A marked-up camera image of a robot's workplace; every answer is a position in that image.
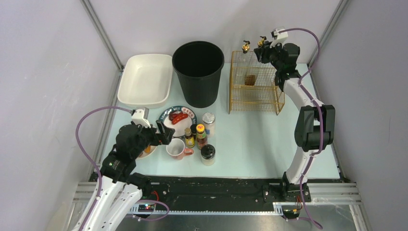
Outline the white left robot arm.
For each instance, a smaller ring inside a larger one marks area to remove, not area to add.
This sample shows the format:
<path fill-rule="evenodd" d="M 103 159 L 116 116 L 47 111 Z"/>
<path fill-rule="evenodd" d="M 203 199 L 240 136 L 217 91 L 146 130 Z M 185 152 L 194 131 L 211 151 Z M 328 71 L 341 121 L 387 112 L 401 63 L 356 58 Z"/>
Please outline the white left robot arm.
<path fill-rule="evenodd" d="M 149 146 L 169 145 L 175 129 L 131 123 L 119 129 L 116 143 L 98 172 L 97 186 L 74 227 L 76 231 L 114 230 L 130 208 L 152 192 L 151 179 L 135 173 L 136 159 Z"/>

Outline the silver lid pepper jar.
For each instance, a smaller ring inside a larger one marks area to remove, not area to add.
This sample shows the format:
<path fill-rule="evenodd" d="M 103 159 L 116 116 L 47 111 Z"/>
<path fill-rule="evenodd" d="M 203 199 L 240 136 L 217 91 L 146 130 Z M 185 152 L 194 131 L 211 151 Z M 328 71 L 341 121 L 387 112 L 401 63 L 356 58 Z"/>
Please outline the silver lid pepper jar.
<path fill-rule="evenodd" d="M 213 137 L 215 135 L 215 127 L 216 127 L 216 117 L 213 113 L 211 112 L 206 112 L 202 116 L 202 122 L 205 127 L 205 132 L 207 136 Z"/>

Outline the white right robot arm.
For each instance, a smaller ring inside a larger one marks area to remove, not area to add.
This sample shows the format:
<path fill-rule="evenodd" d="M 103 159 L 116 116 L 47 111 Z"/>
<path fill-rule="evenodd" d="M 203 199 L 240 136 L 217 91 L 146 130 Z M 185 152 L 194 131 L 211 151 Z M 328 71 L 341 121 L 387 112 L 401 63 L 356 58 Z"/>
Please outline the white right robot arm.
<path fill-rule="evenodd" d="M 299 111 L 294 130 L 297 145 L 293 161 L 281 180 L 281 191 L 302 191 L 315 158 L 334 140 L 335 108 L 314 98 L 301 80 L 297 67 L 300 48 L 293 43 L 273 44 L 261 41 L 254 49 L 260 63 L 275 69 L 275 85 L 284 92 Z"/>

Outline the clear glass oil bottle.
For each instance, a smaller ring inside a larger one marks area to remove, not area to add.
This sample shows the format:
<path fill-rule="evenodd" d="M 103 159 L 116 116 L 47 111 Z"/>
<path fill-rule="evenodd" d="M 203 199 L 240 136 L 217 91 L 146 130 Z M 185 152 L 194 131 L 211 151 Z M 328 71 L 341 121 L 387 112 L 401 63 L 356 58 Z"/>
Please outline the clear glass oil bottle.
<path fill-rule="evenodd" d="M 258 48 L 263 48 L 263 55 L 264 55 L 264 53 L 265 53 L 264 44 L 265 44 L 265 41 L 267 40 L 267 37 L 266 36 L 260 36 L 260 38 L 261 38 L 261 40 L 258 42 L 257 47 Z"/>

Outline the dark liquid glass bottle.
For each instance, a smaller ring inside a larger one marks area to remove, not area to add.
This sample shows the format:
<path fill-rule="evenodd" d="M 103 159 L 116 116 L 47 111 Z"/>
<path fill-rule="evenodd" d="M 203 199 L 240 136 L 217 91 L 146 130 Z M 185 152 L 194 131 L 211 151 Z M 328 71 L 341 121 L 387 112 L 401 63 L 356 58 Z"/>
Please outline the dark liquid glass bottle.
<path fill-rule="evenodd" d="M 244 84 L 246 86 L 254 86 L 256 82 L 256 76 L 254 74 L 251 74 L 251 66 L 250 66 L 250 61 L 251 61 L 251 52 L 250 52 L 250 41 L 249 40 L 243 40 L 244 44 L 242 45 L 242 52 L 245 54 L 245 58 L 243 59 L 244 61 L 244 68 L 245 68 L 245 76 L 244 76 Z"/>

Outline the black lid spice jar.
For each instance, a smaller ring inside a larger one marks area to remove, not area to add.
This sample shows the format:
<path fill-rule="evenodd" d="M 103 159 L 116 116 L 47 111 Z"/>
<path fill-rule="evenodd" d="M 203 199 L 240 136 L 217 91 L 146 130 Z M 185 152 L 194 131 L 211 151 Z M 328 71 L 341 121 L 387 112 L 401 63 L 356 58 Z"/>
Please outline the black lid spice jar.
<path fill-rule="evenodd" d="M 201 161 L 206 166 L 211 166 L 215 162 L 216 149 L 213 145 L 206 144 L 201 148 Z"/>

